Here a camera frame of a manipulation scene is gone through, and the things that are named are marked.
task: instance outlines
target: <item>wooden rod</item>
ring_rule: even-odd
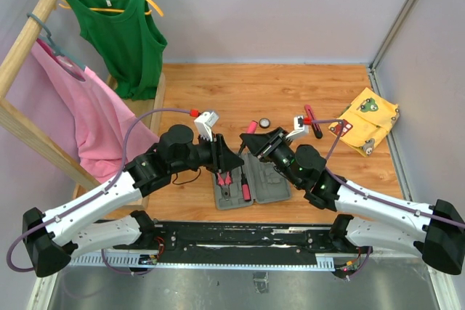
[[[39,0],[33,10],[34,15],[46,22],[56,2],[57,0]],[[15,81],[17,72],[20,71],[40,31],[41,26],[33,18],[29,18],[9,50],[0,66],[0,101],[5,98]]]
[[[61,168],[71,179],[87,190],[100,185],[91,174],[5,99],[0,101],[0,125],[48,161]]]

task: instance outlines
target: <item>pink towel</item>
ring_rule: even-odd
[[[134,113],[88,67],[82,71],[70,60],[55,57],[40,39],[31,52],[74,116],[81,166],[103,183],[114,176],[121,165],[123,139],[136,119]],[[84,81],[75,79],[63,66]],[[144,153],[156,142],[158,136],[139,122],[129,136],[127,161]]]

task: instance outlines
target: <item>red handle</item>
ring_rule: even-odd
[[[256,131],[256,127],[259,125],[256,121],[251,121],[248,125],[247,134],[254,134]]]
[[[248,185],[247,184],[242,184],[242,197],[244,198],[245,201],[250,201],[250,191],[248,190]]]

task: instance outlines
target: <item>red cable connector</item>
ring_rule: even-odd
[[[197,118],[200,114],[201,114],[201,112],[199,112],[199,111],[196,110],[196,109],[191,109],[191,110],[190,110],[190,113],[189,113],[189,115],[190,115],[190,116],[193,116],[194,118]]]

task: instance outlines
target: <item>red pliers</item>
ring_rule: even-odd
[[[222,174],[217,174],[217,184],[219,185],[221,189],[221,196],[225,200],[230,199],[230,185],[233,183],[233,180],[231,179],[231,173],[226,172]]]

